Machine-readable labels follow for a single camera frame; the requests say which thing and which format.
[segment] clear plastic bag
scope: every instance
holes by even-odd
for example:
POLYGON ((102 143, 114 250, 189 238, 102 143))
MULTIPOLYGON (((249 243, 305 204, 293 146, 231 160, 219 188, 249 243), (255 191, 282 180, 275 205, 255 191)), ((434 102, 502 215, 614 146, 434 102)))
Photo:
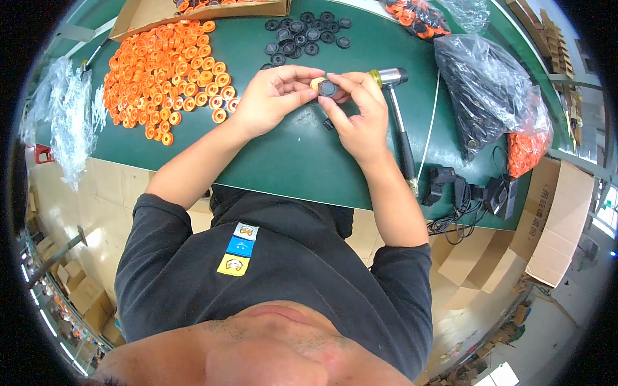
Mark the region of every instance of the clear plastic bag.
POLYGON ((444 36, 434 45, 466 161, 503 133, 531 136, 545 130, 547 109, 526 70, 506 50, 478 35, 444 36))
POLYGON ((467 33, 480 34, 489 24, 486 0, 438 0, 467 33))
POLYGON ((412 36, 433 40, 451 34, 444 14, 427 0, 380 0, 380 2, 412 36))

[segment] cartoon patch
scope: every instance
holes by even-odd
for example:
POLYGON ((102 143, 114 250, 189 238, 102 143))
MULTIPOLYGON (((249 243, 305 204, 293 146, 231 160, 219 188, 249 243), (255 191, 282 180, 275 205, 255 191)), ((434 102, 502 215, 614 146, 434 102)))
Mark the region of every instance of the cartoon patch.
POLYGON ((255 244, 255 241, 232 236, 226 252, 250 258, 251 252, 253 251, 253 244, 255 244))
POLYGON ((238 225, 236 225, 234 236, 244 238, 245 240, 255 241, 259 229, 260 227, 254 227, 252 225, 247 225, 239 222, 238 225))
POLYGON ((241 258, 231 254, 224 254, 217 272, 224 275, 243 276, 249 266, 248 258, 241 258))

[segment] blue patch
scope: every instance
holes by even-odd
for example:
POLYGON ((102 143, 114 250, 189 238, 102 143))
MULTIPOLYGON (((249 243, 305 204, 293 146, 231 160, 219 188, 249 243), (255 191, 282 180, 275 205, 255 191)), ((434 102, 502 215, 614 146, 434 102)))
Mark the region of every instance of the blue patch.
POLYGON ((255 241, 232 236, 226 252, 235 254, 236 256, 245 256, 250 258, 251 252, 253 251, 253 244, 255 244, 255 241))

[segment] t-shirt sleeve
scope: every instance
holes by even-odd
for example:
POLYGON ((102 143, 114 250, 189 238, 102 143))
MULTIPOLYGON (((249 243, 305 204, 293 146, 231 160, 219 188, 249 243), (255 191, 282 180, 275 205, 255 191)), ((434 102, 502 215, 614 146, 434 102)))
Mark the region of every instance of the t-shirt sleeve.
POLYGON ((373 259, 371 273, 404 320, 423 367, 433 341, 431 322, 431 248, 429 244, 401 248, 383 246, 373 259))
POLYGON ((191 218, 182 206, 150 194, 137 199, 114 283, 121 319, 192 234, 191 218))

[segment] black t-shirt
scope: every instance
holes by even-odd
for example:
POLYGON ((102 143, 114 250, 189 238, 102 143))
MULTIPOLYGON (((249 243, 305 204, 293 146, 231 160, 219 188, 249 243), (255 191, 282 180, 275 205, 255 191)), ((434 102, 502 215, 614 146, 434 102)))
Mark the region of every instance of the black t-shirt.
POLYGON ((290 300, 413 380, 433 336, 429 245, 384 246, 369 271, 324 207, 249 195, 194 235, 181 206, 141 195, 114 286, 124 337, 134 342, 290 300))

